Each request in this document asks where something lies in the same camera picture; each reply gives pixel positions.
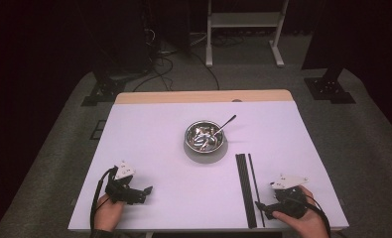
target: hand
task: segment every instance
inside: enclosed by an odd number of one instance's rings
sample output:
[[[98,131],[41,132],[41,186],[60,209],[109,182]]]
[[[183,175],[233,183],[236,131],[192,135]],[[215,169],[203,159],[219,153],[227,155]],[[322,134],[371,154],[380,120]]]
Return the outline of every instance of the hand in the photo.
[[[314,201],[308,197],[313,197],[313,194],[301,185],[300,188],[307,196],[307,202],[315,205]],[[310,209],[299,219],[279,211],[273,211],[273,216],[294,228],[303,238],[328,238],[322,218]]]
[[[121,218],[124,201],[113,203],[109,195],[104,194],[97,201],[97,207],[99,208],[94,216],[94,229],[112,232]]]

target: gray carpet floor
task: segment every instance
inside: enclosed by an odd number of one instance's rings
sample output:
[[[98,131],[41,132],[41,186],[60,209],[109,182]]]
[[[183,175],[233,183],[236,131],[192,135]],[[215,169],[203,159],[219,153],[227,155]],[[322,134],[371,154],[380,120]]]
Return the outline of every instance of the gray carpet floor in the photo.
[[[344,70],[339,82],[355,104],[331,104],[311,96],[305,77],[324,70],[301,70],[311,37],[282,36],[279,48],[286,64],[277,68],[268,37],[245,38],[230,48],[213,48],[212,72],[221,90],[288,89],[323,160],[350,224],[346,237],[392,237],[392,126],[367,94],[363,83]],[[193,52],[204,59],[204,47]],[[214,78],[194,56],[168,57],[173,69],[165,83],[156,78],[137,91],[216,90]],[[169,68],[157,60],[158,72]],[[127,83],[132,91],[150,76]],[[111,102],[80,106],[95,85],[90,72],[79,82],[0,223],[0,237],[87,237],[67,230],[97,140],[90,140],[99,120],[107,119]],[[284,237],[296,237],[284,232]]]

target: bowl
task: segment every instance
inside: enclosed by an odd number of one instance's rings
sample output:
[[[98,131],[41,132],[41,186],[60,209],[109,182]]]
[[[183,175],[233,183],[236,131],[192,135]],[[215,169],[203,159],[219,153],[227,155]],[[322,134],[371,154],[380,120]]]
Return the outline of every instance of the bowl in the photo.
[[[219,128],[219,125],[211,121],[194,122],[186,130],[185,140],[187,146],[193,151],[202,154],[216,151],[223,145],[224,138],[223,130],[214,135]]]

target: bowl rim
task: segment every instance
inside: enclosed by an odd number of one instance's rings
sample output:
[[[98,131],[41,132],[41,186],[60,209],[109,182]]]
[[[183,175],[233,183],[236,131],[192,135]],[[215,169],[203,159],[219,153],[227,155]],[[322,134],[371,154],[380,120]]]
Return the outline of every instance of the bowl rim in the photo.
[[[208,120],[196,121],[196,122],[194,122],[192,125],[190,125],[190,126],[187,128],[186,133],[184,134],[184,141],[186,141],[186,144],[187,144],[188,147],[190,147],[193,151],[195,151],[195,152],[197,152],[197,153],[209,154],[209,153],[215,152],[217,149],[219,149],[219,148],[223,145],[223,142],[224,142],[223,139],[220,141],[220,144],[219,144],[216,148],[214,148],[214,150],[211,150],[211,151],[203,151],[203,152],[202,152],[202,151],[199,151],[199,150],[196,150],[195,148],[193,148],[193,147],[189,144],[189,142],[187,141],[187,133],[189,132],[190,128],[193,127],[194,125],[200,124],[200,123],[209,123],[209,124],[212,124],[212,125],[216,126],[217,128],[220,128],[220,126],[219,126],[217,123],[212,122],[212,121],[208,121]],[[223,131],[223,130],[221,130],[221,131],[219,132],[219,134],[221,134],[221,135],[222,135],[222,138],[224,138],[224,131]]]

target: white tabletop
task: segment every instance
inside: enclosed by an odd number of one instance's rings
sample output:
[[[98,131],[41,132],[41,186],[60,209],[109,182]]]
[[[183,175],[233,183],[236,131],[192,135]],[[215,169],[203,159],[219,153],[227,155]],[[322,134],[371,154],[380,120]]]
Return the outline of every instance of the white tabletop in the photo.
[[[228,144],[221,159],[215,158],[209,164],[208,160],[186,152],[184,133],[188,126],[198,120],[223,124],[232,115],[237,117],[224,129]],[[132,188],[154,188],[144,204],[125,207],[117,229],[247,230],[235,155],[248,153],[261,202],[277,202],[269,183],[280,174],[307,177],[305,187],[322,206],[330,227],[348,226],[296,103],[257,101],[115,104],[68,229],[89,230],[88,217],[97,181],[108,169],[125,161],[137,171],[130,183]],[[267,219],[264,228],[257,208],[255,212],[258,228],[251,230],[287,228],[280,221]]]

